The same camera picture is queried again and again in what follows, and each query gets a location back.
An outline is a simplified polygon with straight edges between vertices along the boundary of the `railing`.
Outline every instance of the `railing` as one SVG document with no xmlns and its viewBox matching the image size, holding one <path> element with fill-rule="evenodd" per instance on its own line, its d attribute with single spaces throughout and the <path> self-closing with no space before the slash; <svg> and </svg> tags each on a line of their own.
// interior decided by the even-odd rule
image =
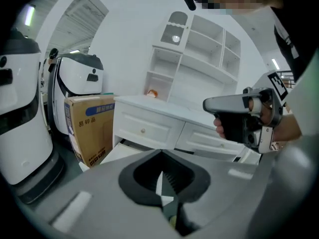
<svg viewBox="0 0 319 239">
<path fill-rule="evenodd" d="M 282 81 L 286 85 L 286 88 L 294 88 L 295 81 L 292 71 L 277 71 L 278 75 L 281 77 Z"/>
</svg>

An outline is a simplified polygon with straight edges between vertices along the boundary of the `white shelf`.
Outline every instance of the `white shelf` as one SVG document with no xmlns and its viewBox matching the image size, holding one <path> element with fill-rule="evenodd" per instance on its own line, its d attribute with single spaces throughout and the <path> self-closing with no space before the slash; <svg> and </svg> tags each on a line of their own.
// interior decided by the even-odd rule
<svg viewBox="0 0 319 239">
<path fill-rule="evenodd" d="M 226 46 L 225 46 L 225 49 L 228 50 L 229 52 L 233 53 L 238 59 L 240 59 L 240 57 L 235 52 L 233 52 L 232 50 L 228 49 Z"/>
<path fill-rule="evenodd" d="M 228 72 L 220 70 L 217 67 L 211 64 L 208 64 L 205 61 L 198 60 L 197 58 L 194 58 L 186 54 L 183 54 L 181 59 L 181 64 L 189 68 L 192 68 L 198 72 L 206 74 L 225 84 L 231 84 L 231 83 L 237 82 L 237 79 L 233 77 L 231 74 L 229 74 Z"/>
<path fill-rule="evenodd" d="M 185 54 L 219 67 L 222 45 L 196 31 L 190 31 Z"/>
<path fill-rule="evenodd" d="M 240 40 L 226 31 L 225 47 L 240 57 Z"/>
<path fill-rule="evenodd" d="M 207 38 L 207 39 L 212 40 L 213 42 L 215 42 L 215 43 L 217 43 L 217 44 L 219 44 L 219 45 L 222 45 L 221 42 L 218 42 L 218 41 L 216 41 L 215 39 L 213 39 L 213 38 L 211 38 L 211 37 L 209 37 L 209 36 L 207 36 L 207 35 L 204 35 L 204 34 L 202 34 L 202 33 L 200 33 L 200 32 L 197 32 L 197 31 L 192 30 L 192 29 L 190 30 L 190 32 L 193 32 L 193 33 L 196 33 L 196 34 L 198 34 L 198 35 L 201 35 L 201 36 L 203 36 L 203 37 L 205 37 L 205 38 Z"/>
<path fill-rule="evenodd" d="M 159 78 L 159 79 L 164 80 L 164 81 L 173 81 L 174 80 L 173 76 L 169 76 L 169 75 L 166 75 L 166 74 L 161 74 L 161 73 L 158 73 L 158 72 L 155 72 L 155 71 L 148 71 L 148 74 L 152 74 L 153 77 Z"/>
<path fill-rule="evenodd" d="M 190 29 L 208 36 L 219 43 L 223 42 L 224 29 L 214 22 L 211 22 L 200 16 L 194 16 Z"/>
<path fill-rule="evenodd" d="M 239 68 L 240 58 L 234 52 L 225 47 L 221 69 L 231 74 L 234 78 L 237 78 Z"/>
<path fill-rule="evenodd" d="M 155 48 L 152 54 L 150 71 L 174 77 L 181 54 Z"/>
</svg>

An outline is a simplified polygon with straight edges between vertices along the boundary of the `drawer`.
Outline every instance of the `drawer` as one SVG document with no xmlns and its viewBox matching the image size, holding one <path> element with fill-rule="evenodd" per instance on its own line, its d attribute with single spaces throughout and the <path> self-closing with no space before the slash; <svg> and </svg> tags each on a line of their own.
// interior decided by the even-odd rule
<svg viewBox="0 0 319 239">
<path fill-rule="evenodd" d="M 206 150 L 226 154 L 239 154 L 244 145 L 222 139 L 213 129 L 186 123 L 176 148 L 197 151 Z"/>
<path fill-rule="evenodd" d="M 174 149 L 185 122 L 116 102 L 113 134 L 153 149 Z"/>
</svg>

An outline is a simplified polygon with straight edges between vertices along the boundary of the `shelf compartment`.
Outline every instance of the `shelf compartment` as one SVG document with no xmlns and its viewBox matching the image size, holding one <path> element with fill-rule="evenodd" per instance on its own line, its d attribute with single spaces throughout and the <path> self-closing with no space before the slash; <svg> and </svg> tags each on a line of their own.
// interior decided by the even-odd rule
<svg viewBox="0 0 319 239">
<path fill-rule="evenodd" d="M 206 74 L 222 83 L 231 84 L 237 81 L 235 77 L 225 70 L 220 70 L 217 67 L 208 64 L 205 61 L 184 54 L 181 59 L 181 65 L 192 68 L 198 72 Z"/>
<path fill-rule="evenodd" d="M 149 71 L 174 77 L 180 57 L 179 53 L 155 48 Z"/>
<path fill-rule="evenodd" d="M 173 78 L 171 77 L 163 76 L 158 73 L 148 72 L 144 94 L 147 95 L 150 90 L 155 90 L 158 93 L 158 99 L 167 101 L 172 82 Z"/>
<path fill-rule="evenodd" d="M 165 80 L 165 81 L 173 81 L 174 77 L 173 76 L 169 76 L 166 74 L 161 74 L 155 71 L 148 71 L 148 74 L 151 74 L 151 77 L 157 77 L 159 79 Z"/>
<path fill-rule="evenodd" d="M 225 36 L 225 47 L 240 57 L 240 40 L 227 31 Z"/>
<path fill-rule="evenodd" d="M 223 43 L 224 29 L 205 18 L 195 15 L 190 29 Z"/>
<path fill-rule="evenodd" d="M 225 47 L 221 69 L 231 74 L 234 78 L 237 78 L 239 67 L 240 58 L 227 47 Z"/>
<path fill-rule="evenodd" d="M 219 67 L 222 45 L 215 40 L 195 31 L 190 31 L 185 54 Z"/>
<path fill-rule="evenodd" d="M 203 111 L 203 101 L 222 94 L 224 83 L 193 68 L 180 65 L 168 102 Z"/>
</svg>

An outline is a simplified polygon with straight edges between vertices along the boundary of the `white desk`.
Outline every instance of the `white desk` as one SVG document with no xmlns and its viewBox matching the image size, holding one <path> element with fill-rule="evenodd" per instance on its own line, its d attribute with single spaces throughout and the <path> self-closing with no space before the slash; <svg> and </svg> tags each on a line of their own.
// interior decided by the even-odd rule
<svg viewBox="0 0 319 239">
<path fill-rule="evenodd" d="M 115 101 L 139 107 L 151 112 L 166 115 L 171 118 L 183 120 L 195 125 L 215 129 L 214 115 L 191 110 L 189 108 L 165 102 L 148 96 L 123 96 L 115 97 Z"/>
<path fill-rule="evenodd" d="M 222 139 L 214 116 L 147 96 L 114 98 L 113 146 L 127 139 L 153 149 L 206 150 L 238 155 L 242 144 Z"/>
</svg>

